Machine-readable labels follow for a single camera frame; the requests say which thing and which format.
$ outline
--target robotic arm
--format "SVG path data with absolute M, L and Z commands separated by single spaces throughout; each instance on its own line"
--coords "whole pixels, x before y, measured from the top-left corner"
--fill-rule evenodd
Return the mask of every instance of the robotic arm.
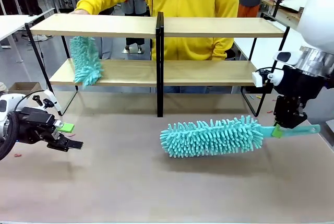
M 332 0 L 308 0 L 298 31 L 306 41 L 298 52 L 279 52 L 274 59 L 283 63 L 282 70 L 254 73 L 255 83 L 262 86 L 270 79 L 277 98 L 276 122 L 295 128 L 307 120 L 306 103 L 315 99 L 323 87 L 334 88 L 334 3 Z
M 66 138 L 61 132 L 72 132 L 74 125 L 56 120 L 46 109 L 59 104 L 54 95 L 46 90 L 49 99 L 43 102 L 39 96 L 33 100 L 36 108 L 26 107 L 27 98 L 21 94 L 8 94 L 0 97 L 0 160 L 5 158 L 16 142 L 35 144 L 47 142 L 47 148 L 67 152 L 69 149 L 81 149 L 82 142 Z

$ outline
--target black pants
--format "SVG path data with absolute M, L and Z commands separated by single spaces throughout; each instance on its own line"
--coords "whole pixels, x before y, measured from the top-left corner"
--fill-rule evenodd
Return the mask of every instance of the black pants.
M 143 14 L 125 14 L 125 16 L 137 16 L 137 17 L 143 17 L 146 13 Z M 126 45 L 132 45 L 137 43 L 137 45 L 144 45 L 145 39 L 137 39 L 137 38 L 126 38 Z
M 28 8 L 27 8 L 25 0 L 17 0 L 17 1 L 19 2 L 19 5 L 21 7 L 22 13 L 28 15 L 29 12 L 28 12 Z M 28 3 L 28 6 L 29 6 L 32 14 L 39 15 L 39 14 L 43 13 L 42 9 L 38 5 L 38 0 L 27 0 L 27 3 Z M 38 18 L 37 20 L 35 20 L 34 23 L 39 23 L 43 19 L 45 19 L 44 16 L 42 16 L 42 17 Z

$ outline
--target shelf board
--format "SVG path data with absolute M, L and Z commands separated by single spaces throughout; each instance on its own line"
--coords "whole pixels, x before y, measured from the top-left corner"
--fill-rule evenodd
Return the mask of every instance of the shelf board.
M 102 60 L 103 77 L 96 86 L 155 87 L 154 61 Z M 165 61 L 166 86 L 253 86 L 255 67 L 248 61 Z M 53 85 L 80 85 L 74 81 L 72 59 L 51 77 Z
M 164 18 L 165 37 L 282 38 L 284 32 L 262 18 Z
M 254 86 L 249 61 L 165 61 L 166 86 Z
M 96 86 L 137 86 L 155 87 L 157 85 L 156 63 L 153 61 L 102 60 L 103 77 Z M 65 63 L 51 77 L 52 85 L 81 85 L 74 83 L 74 64 L 72 59 Z
M 156 37 L 156 17 L 53 14 L 31 28 L 32 34 L 84 37 Z

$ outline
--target cardboard box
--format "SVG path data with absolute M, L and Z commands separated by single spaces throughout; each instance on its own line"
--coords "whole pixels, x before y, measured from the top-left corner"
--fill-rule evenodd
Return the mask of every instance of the cardboard box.
M 42 90 L 39 82 L 15 82 L 10 88 L 8 93 L 21 93 L 28 95 L 31 92 Z

